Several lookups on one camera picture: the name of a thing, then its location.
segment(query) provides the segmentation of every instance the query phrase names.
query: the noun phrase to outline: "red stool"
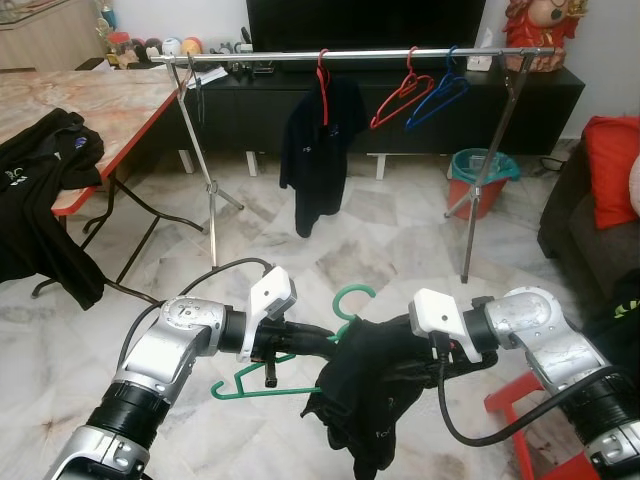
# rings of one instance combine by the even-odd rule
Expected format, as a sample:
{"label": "red stool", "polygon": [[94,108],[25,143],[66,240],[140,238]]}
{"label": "red stool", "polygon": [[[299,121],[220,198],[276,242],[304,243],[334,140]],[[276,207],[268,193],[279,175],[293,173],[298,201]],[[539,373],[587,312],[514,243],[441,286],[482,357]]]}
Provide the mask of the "red stool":
{"label": "red stool", "polygon": [[[524,375],[516,378],[513,382],[502,387],[496,393],[485,398],[484,407],[487,412],[504,412],[505,417],[507,417],[507,422],[513,423],[518,419],[513,408],[513,404],[536,390],[544,390],[544,388],[540,385],[540,382],[538,382],[538,379],[533,372],[525,373]],[[522,430],[513,435],[513,442],[515,444],[516,456],[518,457],[518,464],[520,465],[522,478],[524,480],[535,480],[535,477],[533,476],[533,467],[531,465],[531,457],[529,456],[529,449],[527,448],[527,442]],[[559,465],[552,472],[542,477],[541,480],[567,480],[578,478],[580,480],[600,479],[591,465],[591,462],[589,462],[587,457],[582,453],[576,455],[562,465]]]}

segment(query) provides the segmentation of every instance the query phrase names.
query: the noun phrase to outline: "clothes rack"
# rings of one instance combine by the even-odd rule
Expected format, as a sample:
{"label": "clothes rack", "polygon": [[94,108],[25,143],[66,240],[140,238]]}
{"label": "clothes rack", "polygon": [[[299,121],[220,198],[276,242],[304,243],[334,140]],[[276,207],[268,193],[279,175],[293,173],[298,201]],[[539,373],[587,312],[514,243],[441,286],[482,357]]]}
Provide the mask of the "clothes rack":
{"label": "clothes rack", "polygon": [[[346,51],[325,51],[322,53],[323,60],[381,60],[381,59],[394,59],[394,58],[407,58],[410,53],[409,49],[401,50],[346,50]],[[475,234],[476,219],[478,213],[478,204],[482,197],[482,184],[486,179],[493,157],[496,155],[502,137],[509,125],[509,120],[518,102],[518,98],[524,84],[526,82],[527,74],[531,68],[531,64],[535,57],[538,56],[551,56],[555,53],[554,48],[542,48],[542,47],[527,47],[527,48],[458,48],[450,52],[448,49],[417,49],[411,51],[412,58],[445,58],[447,56],[453,57],[469,57],[469,56],[488,56],[498,57],[499,64],[504,74],[504,84],[508,92],[507,103],[504,106],[502,116],[496,128],[496,132],[493,136],[491,144],[489,146],[487,156],[480,170],[474,185],[469,188],[469,192],[461,198],[451,209],[445,212],[444,216],[449,218],[460,208],[462,208],[467,202],[471,204],[471,214],[467,223],[467,242],[464,255],[464,261],[462,265],[462,273],[460,280],[462,283],[467,283],[469,279],[469,266],[471,263],[471,250],[473,248],[473,238]],[[512,79],[512,75],[506,68],[505,57],[508,55],[518,55],[523,57],[520,70],[517,77]],[[241,53],[241,54],[200,54],[200,55],[159,55],[150,58],[152,62],[161,62],[167,66],[167,70],[173,80],[174,85],[178,89],[178,103],[180,110],[184,117],[193,147],[196,151],[196,156],[200,167],[202,168],[205,181],[207,183],[207,193],[209,194],[209,214],[210,214],[210,236],[211,236],[211,259],[213,266],[216,265],[216,240],[215,240],[215,196],[220,195],[237,208],[244,208],[239,202],[230,197],[226,192],[221,190],[215,180],[211,180],[207,167],[204,162],[202,150],[196,137],[193,125],[189,118],[189,112],[184,103],[184,97],[186,94],[186,85],[183,85],[178,76],[176,65],[193,64],[194,62],[221,62],[221,61],[236,61],[236,62],[257,62],[257,61],[269,61],[269,62],[286,62],[286,61],[300,61],[300,60],[317,60],[320,56],[320,52],[263,52],[263,53]]]}

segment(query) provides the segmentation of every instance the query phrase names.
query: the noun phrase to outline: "green hanger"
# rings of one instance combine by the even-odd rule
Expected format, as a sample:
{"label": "green hanger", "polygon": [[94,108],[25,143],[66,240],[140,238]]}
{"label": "green hanger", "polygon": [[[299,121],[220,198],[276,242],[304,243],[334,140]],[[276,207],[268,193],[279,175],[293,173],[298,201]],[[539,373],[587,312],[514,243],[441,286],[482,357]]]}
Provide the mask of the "green hanger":
{"label": "green hanger", "polygon": [[[347,315],[346,313],[342,312],[342,310],[340,310],[340,300],[342,300],[342,297],[344,297],[347,293],[354,292],[356,290],[367,293],[371,298],[374,298],[376,296],[376,292],[371,287],[367,285],[359,285],[359,284],[349,285],[347,287],[344,287],[342,290],[340,290],[336,294],[332,303],[333,313],[335,313],[338,317],[340,317],[343,320],[346,320],[349,323],[347,323],[346,325],[343,325],[338,330],[338,333],[329,337],[329,340],[331,340],[332,342],[338,342],[342,338],[342,336],[345,334],[347,329],[349,328],[351,321],[357,318],[356,315]],[[284,363],[295,357],[296,357],[295,355],[284,355],[282,357],[277,357],[275,359],[275,362]],[[263,366],[264,366],[264,362],[256,362],[253,365],[249,365],[248,367],[245,367],[234,374],[233,378],[235,380],[237,393],[227,393],[227,394],[219,393],[218,390],[220,390],[220,388],[222,388],[222,386],[224,385],[224,381],[221,380],[217,382],[213,387],[211,387],[211,395],[213,395],[218,400],[236,400],[238,398],[270,397],[273,395],[296,395],[300,393],[317,393],[321,391],[319,388],[315,387],[315,388],[288,388],[288,389],[283,388],[279,390],[272,389],[272,390],[262,390],[258,392],[245,392],[244,386],[242,385],[242,377]]]}

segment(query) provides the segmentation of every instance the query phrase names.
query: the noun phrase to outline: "red hanger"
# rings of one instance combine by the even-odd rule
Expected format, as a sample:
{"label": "red hanger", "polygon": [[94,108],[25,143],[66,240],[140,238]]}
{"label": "red hanger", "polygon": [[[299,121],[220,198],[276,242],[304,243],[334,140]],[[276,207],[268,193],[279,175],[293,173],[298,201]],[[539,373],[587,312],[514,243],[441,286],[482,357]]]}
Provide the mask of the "red hanger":
{"label": "red hanger", "polygon": [[320,54],[318,55],[318,66],[316,67],[316,75],[318,76],[318,81],[320,82],[320,91],[322,92],[322,107],[323,107],[323,120],[322,125],[325,127],[329,125],[329,105],[327,104],[327,87],[329,86],[329,82],[331,81],[331,74],[329,70],[326,69],[324,65],[322,65],[322,55],[327,53],[329,49],[323,48],[320,50]]}
{"label": "red hanger", "polygon": [[[415,73],[413,73],[413,66],[411,65],[411,54],[413,53],[414,50],[417,50],[417,49],[418,49],[418,47],[412,47],[411,50],[409,50],[409,55],[407,56],[407,68],[409,69],[409,74],[402,81],[402,84],[400,85],[400,87],[395,92],[393,92],[391,94],[391,96],[389,96],[389,98],[387,98],[383,102],[382,105],[380,105],[380,108],[376,112],[375,117],[373,117],[371,119],[370,126],[371,126],[372,129],[378,128],[380,125],[382,125],[387,120],[390,120],[391,118],[395,117],[402,110],[407,108],[409,105],[412,105],[415,102],[417,102],[419,99],[424,97],[427,93],[429,93],[433,89],[433,86],[434,86],[433,78],[431,78],[429,75],[420,75],[418,77],[418,76],[416,76]],[[418,87],[418,85],[420,83],[423,83],[423,81],[425,82],[425,89],[424,89],[423,92],[421,92],[420,94],[418,94],[415,97],[413,97],[407,103],[405,103],[405,104],[401,105],[400,107],[398,107],[395,111],[391,112],[386,117],[384,117],[382,119],[380,118],[380,114],[382,113],[382,110],[384,110],[384,108],[389,103],[391,103],[393,100],[395,100],[396,97],[404,98],[409,93],[413,92]]]}

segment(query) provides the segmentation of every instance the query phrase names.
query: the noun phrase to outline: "figurine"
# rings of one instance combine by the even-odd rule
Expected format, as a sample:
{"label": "figurine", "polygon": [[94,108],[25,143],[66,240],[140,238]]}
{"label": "figurine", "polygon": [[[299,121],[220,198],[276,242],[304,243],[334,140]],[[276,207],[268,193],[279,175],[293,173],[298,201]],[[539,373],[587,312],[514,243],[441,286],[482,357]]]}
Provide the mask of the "figurine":
{"label": "figurine", "polygon": [[[587,12],[587,0],[510,0],[507,7],[507,47],[555,47],[549,57],[536,57],[533,72],[562,68],[564,37],[574,38],[578,21]],[[510,55],[507,68],[520,70],[522,57]]]}

